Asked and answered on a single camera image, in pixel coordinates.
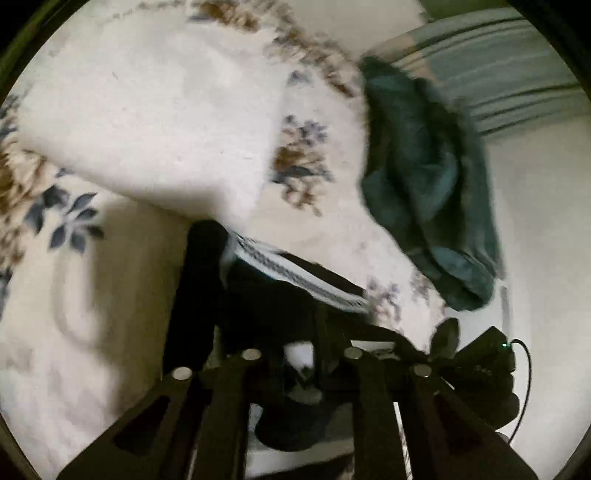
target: blue flower pattern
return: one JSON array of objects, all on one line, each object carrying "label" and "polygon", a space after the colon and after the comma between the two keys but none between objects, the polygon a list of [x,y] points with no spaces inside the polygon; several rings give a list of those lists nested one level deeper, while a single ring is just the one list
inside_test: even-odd
[{"label": "blue flower pattern", "polygon": [[95,196],[96,192],[83,193],[70,204],[70,192],[60,188],[57,184],[52,185],[31,205],[25,217],[25,223],[33,228],[37,235],[43,228],[45,217],[49,211],[58,211],[61,214],[61,223],[51,235],[49,250],[64,245],[69,236],[70,247],[82,255],[86,250],[88,238],[102,239],[105,237],[103,229],[92,223],[99,213],[97,209],[90,206]]}]

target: white blanket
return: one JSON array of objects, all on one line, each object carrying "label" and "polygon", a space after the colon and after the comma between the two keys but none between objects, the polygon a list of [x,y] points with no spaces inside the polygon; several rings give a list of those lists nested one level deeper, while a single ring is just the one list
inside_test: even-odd
[{"label": "white blanket", "polygon": [[288,79],[264,51],[274,30],[190,21],[178,1],[114,14],[105,0],[63,30],[17,86],[22,145],[116,192],[242,227]]}]

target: black fabric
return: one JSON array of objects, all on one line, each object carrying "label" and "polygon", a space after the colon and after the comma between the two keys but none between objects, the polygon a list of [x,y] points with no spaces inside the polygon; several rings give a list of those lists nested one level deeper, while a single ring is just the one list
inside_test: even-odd
[{"label": "black fabric", "polygon": [[165,375],[177,367],[201,370],[212,351],[225,295],[219,271],[227,241],[228,232],[213,220],[196,222],[189,230],[164,348]]},{"label": "black fabric", "polygon": [[[228,232],[212,220],[196,222],[189,230],[163,370],[168,373],[180,366],[201,370],[213,348],[214,326],[219,325],[225,353],[258,348],[275,372],[273,388],[281,407],[263,410],[255,431],[259,440],[277,450],[308,448],[324,437],[337,404],[323,400],[310,406],[285,396],[301,378],[285,362],[283,347],[315,338],[315,315],[319,309],[335,323],[363,322],[365,318],[321,303],[302,288],[270,278],[239,258],[226,272],[224,286],[220,262],[228,238]],[[333,286],[362,292],[335,273],[298,260],[298,266],[318,273]]]}]

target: floral blanket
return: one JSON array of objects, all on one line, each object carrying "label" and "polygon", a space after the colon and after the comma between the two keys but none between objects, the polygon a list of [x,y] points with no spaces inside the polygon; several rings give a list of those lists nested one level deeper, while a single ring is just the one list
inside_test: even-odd
[{"label": "floral blanket", "polygon": [[[272,29],[265,54],[288,67],[273,158],[241,233],[345,277],[365,291],[376,324],[425,348],[443,302],[363,206],[365,104],[354,62],[272,0],[184,7],[198,24]],[[141,3],[118,15],[177,8]],[[158,378],[189,220],[28,150],[19,105],[12,96],[0,111],[0,410],[51,479]],[[83,171],[84,155],[78,162]],[[314,461],[349,451],[347,442]]]}]

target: silver bolt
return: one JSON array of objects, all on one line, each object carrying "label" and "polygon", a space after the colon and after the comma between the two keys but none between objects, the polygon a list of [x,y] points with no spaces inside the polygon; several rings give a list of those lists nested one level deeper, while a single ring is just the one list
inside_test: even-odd
[{"label": "silver bolt", "polygon": [[178,367],[173,370],[173,378],[175,380],[186,380],[191,378],[193,371],[189,367]]},{"label": "silver bolt", "polygon": [[425,364],[418,364],[413,367],[414,374],[418,377],[427,378],[431,375],[431,367]]},{"label": "silver bolt", "polygon": [[345,357],[349,360],[357,360],[361,358],[363,355],[363,350],[361,348],[357,348],[356,346],[350,346],[345,349]]},{"label": "silver bolt", "polygon": [[249,348],[242,352],[242,358],[244,360],[259,360],[261,357],[261,351],[256,348]]}]

